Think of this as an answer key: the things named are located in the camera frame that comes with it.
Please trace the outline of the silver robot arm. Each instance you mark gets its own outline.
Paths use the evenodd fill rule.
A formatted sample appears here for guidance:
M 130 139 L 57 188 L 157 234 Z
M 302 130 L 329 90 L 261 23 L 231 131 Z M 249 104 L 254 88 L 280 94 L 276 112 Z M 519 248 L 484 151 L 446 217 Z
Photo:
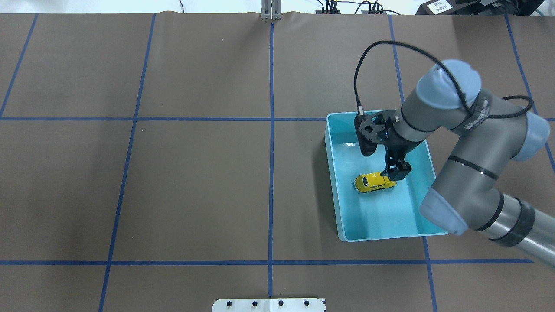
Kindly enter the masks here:
M 434 65 L 394 115 L 391 134 L 410 146 L 441 127 L 459 139 L 429 188 L 420 213 L 460 236 L 480 232 L 554 268 L 554 218 L 494 185 L 509 161 L 524 161 L 547 142 L 548 122 L 482 87 L 479 73 L 457 59 Z

